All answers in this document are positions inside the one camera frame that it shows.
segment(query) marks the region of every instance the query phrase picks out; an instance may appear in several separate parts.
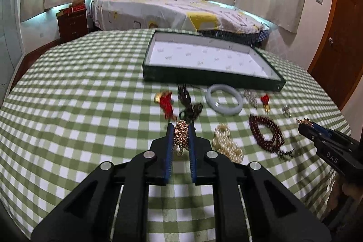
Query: metal screw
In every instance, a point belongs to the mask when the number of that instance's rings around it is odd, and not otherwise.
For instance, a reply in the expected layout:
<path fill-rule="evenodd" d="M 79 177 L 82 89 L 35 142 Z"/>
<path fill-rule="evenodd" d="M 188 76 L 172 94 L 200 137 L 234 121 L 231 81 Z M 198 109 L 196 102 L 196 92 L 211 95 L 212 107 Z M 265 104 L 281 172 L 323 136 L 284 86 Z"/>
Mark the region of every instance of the metal screw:
<path fill-rule="evenodd" d="M 153 158 L 155 156 L 155 153 L 153 152 L 153 151 L 146 151 L 146 152 L 144 152 L 144 157 L 145 158 L 148 158 L 148 159 L 151 159 L 151 158 Z"/>
<path fill-rule="evenodd" d="M 214 159 L 214 158 L 217 158 L 218 153 L 217 153 L 216 151 L 208 151 L 208 152 L 206 153 L 206 156 L 207 156 L 208 158 Z"/>
<path fill-rule="evenodd" d="M 254 162 L 250 163 L 250 167 L 254 171 L 257 171 L 257 170 L 261 169 L 261 164 L 259 162 L 254 161 Z"/>
<path fill-rule="evenodd" d="M 107 171 L 107 170 L 109 170 L 111 167 L 112 167 L 112 164 L 111 164 L 111 162 L 108 162 L 108 161 L 102 162 L 102 163 L 101 163 L 101 166 L 100 166 L 100 168 L 101 168 L 103 171 Z"/>

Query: red ornament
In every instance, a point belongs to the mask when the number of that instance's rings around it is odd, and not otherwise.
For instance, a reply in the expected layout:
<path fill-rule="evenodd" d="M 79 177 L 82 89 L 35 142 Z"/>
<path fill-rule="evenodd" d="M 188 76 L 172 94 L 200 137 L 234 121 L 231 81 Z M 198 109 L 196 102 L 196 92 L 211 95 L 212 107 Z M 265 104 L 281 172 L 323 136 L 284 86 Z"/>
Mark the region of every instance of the red ornament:
<path fill-rule="evenodd" d="M 174 110 L 171 106 L 171 94 L 172 92 L 164 92 L 160 97 L 159 104 L 160 108 L 164 111 L 165 119 L 176 121 L 177 117 L 174 115 Z"/>
<path fill-rule="evenodd" d="M 265 94 L 263 97 L 261 97 L 262 104 L 263 105 L 268 105 L 269 104 L 269 99 L 270 99 L 270 97 L 267 94 Z"/>

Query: yellow patch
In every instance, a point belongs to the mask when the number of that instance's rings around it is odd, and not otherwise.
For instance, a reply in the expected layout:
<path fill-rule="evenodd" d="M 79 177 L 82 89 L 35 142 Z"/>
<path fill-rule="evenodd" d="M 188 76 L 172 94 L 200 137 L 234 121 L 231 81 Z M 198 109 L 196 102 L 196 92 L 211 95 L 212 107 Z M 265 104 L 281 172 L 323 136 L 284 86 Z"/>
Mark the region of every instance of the yellow patch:
<path fill-rule="evenodd" d="M 203 24 L 208 23 L 208 28 L 218 29 L 218 19 L 215 14 L 210 12 L 187 12 L 196 30 L 199 30 Z"/>
<path fill-rule="evenodd" d="M 156 21 L 150 21 L 149 22 L 149 29 L 150 28 L 157 28 L 157 22 Z"/>

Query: silver ring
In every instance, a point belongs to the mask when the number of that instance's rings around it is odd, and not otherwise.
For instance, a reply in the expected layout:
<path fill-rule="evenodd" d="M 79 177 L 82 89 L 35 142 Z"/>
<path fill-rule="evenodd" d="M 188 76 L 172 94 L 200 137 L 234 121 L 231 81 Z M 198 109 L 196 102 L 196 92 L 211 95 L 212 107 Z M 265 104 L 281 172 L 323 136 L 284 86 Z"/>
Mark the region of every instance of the silver ring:
<path fill-rule="evenodd" d="M 220 106 L 220 104 L 212 98 L 212 92 L 215 92 L 216 90 L 223 90 L 234 96 L 237 100 L 238 106 L 233 108 Z M 233 116 L 239 114 L 243 108 L 243 98 L 241 94 L 233 87 L 227 86 L 225 84 L 214 84 L 209 87 L 206 91 L 206 102 L 214 111 L 221 113 L 222 115 Z"/>
<path fill-rule="evenodd" d="M 291 113 L 290 113 L 290 104 L 286 104 L 282 107 L 281 111 L 282 111 L 282 114 L 285 116 L 285 117 L 288 117 L 290 118 L 291 117 Z"/>

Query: red beaded bracelet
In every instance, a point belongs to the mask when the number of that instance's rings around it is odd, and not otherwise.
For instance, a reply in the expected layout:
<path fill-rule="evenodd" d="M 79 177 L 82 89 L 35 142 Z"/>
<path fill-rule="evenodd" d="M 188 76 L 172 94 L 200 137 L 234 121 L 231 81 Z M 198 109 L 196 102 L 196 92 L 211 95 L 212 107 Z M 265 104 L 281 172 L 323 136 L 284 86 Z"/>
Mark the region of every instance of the red beaded bracelet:
<path fill-rule="evenodd" d="M 268 127 L 272 131 L 273 136 L 271 140 L 265 140 L 260 129 L 258 128 L 259 124 Z M 251 128 L 252 134 L 255 137 L 257 144 L 262 149 L 270 153 L 277 153 L 278 156 L 284 160 L 289 160 L 290 158 L 293 157 L 294 149 L 288 152 L 285 152 L 280 149 L 281 146 L 285 144 L 285 139 L 281 132 L 281 129 L 278 127 L 276 123 L 272 121 L 272 119 L 264 116 L 256 116 L 250 114 L 249 126 Z"/>

